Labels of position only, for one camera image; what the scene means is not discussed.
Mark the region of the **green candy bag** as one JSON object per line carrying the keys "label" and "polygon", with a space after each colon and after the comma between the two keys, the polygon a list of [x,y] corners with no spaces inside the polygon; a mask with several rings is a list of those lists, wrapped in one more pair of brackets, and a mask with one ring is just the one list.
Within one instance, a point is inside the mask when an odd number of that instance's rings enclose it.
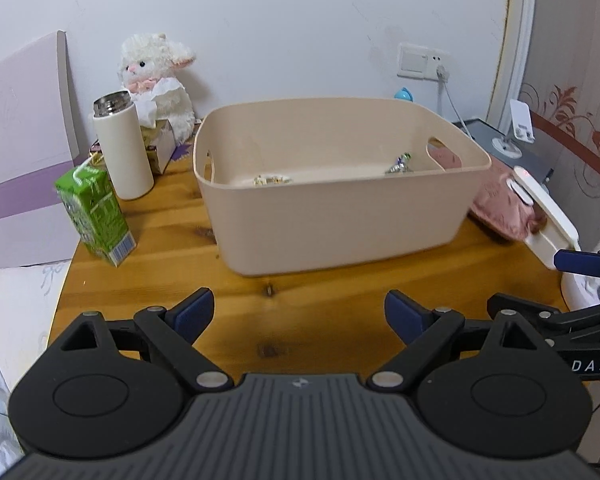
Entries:
{"label": "green candy bag", "polygon": [[385,171],[385,174],[407,174],[412,172],[410,166],[412,156],[410,153],[402,153],[396,158],[396,161]]}

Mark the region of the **floral fabric scrunchie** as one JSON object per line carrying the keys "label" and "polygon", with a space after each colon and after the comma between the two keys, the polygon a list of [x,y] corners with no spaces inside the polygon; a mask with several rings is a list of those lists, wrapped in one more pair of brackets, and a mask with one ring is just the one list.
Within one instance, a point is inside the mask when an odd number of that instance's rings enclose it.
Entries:
{"label": "floral fabric scrunchie", "polygon": [[253,178],[255,186],[282,185],[291,182],[291,177],[283,176],[282,174],[258,174],[257,177]]}

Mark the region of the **white round charger base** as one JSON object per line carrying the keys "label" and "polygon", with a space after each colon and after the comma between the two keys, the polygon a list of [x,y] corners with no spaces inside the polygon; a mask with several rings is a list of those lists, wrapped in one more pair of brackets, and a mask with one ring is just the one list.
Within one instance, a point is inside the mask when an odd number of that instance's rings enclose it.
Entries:
{"label": "white round charger base", "polygon": [[[600,241],[595,246],[600,251]],[[600,304],[600,278],[564,273],[560,282],[562,298],[570,311],[577,311]]]}

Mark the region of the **pink pouch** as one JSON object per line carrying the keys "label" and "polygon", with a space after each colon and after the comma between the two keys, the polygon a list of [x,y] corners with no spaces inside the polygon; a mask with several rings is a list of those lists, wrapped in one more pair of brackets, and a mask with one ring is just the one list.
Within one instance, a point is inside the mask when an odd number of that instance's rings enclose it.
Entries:
{"label": "pink pouch", "polygon": [[465,214],[514,242],[522,242],[540,225],[541,213],[523,192],[514,190],[513,170],[482,148],[463,157],[445,146],[427,146],[442,174],[425,178],[428,195],[422,200],[422,226],[432,231],[429,246],[453,239]]}

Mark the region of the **green drink carton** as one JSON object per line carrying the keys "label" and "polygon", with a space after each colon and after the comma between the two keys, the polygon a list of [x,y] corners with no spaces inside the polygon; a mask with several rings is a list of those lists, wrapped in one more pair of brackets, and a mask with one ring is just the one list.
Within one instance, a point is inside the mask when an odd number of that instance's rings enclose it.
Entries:
{"label": "green drink carton", "polygon": [[61,176],[55,188],[87,250],[112,266],[120,266],[136,248],[136,241],[107,170],[85,159]]}

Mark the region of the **beige plastic storage bin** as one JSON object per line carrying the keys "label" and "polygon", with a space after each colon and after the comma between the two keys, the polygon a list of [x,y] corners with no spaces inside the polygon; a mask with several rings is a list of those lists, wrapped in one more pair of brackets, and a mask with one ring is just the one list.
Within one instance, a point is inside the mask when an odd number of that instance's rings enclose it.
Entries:
{"label": "beige plastic storage bin", "polygon": [[[270,275],[348,266],[430,247],[427,146],[480,146],[450,122],[396,99],[286,99],[227,105],[196,134],[193,170],[230,270]],[[385,174],[402,153],[412,172]],[[255,186],[258,174],[292,182]]]}

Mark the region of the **tissue box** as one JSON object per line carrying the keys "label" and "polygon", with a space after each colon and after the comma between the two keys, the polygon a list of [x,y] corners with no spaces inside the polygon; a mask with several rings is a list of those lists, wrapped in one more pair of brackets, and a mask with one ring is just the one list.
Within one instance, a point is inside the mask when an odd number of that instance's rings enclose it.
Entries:
{"label": "tissue box", "polygon": [[140,127],[149,166],[153,174],[164,174],[176,150],[175,136],[170,122],[160,119],[155,128]]}

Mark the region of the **white thermos bottle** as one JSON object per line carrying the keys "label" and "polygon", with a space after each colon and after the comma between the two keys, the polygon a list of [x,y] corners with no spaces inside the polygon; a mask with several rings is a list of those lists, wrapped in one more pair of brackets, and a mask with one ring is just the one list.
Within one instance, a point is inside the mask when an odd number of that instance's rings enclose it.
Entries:
{"label": "white thermos bottle", "polygon": [[93,126],[117,196],[136,200],[148,193],[154,177],[129,92],[121,90],[96,100]]}

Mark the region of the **blue toy figure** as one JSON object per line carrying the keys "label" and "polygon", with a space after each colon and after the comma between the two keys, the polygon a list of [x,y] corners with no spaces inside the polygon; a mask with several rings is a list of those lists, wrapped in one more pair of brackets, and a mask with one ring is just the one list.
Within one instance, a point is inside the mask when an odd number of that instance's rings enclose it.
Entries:
{"label": "blue toy figure", "polygon": [[414,101],[414,96],[412,95],[412,92],[405,87],[397,91],[393,97],[397,100],[403,100],[408,102]]}

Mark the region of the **purple white headboard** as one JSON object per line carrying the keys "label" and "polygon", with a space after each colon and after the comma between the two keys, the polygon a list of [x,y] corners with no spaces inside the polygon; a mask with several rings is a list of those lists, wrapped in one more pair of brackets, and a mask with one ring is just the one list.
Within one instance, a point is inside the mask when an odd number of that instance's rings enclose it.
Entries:
{"label": "purple white headboard", "polygon": [[0,269],[73,256],[79,237],[55,183],[79,154],[58,30],[0,62]]}

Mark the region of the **white plush lamb toy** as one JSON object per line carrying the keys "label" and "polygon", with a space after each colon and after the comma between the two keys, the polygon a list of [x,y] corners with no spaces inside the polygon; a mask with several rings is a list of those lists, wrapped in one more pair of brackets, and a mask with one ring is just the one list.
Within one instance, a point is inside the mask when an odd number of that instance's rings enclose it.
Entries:
{"label": "white plush lamb toy", "polygon": [[153,129],[166,120],[176,144],[193,134],[196,115],[178,72],[195,61],[193,51],[165,34],[137,34],[121,46],[119,79],[135,104],[138,121]]}

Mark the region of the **white wall socket switch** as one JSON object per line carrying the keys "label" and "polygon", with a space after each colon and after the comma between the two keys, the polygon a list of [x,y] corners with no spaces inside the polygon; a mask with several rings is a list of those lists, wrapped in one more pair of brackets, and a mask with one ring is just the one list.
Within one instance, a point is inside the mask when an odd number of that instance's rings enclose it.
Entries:
{"label": "white wall socket switch", "polygon": [[453,67],[449,52],[401,42],[398,47],[396,74],[402,78],[437,81],[439,68],[448,73]]}

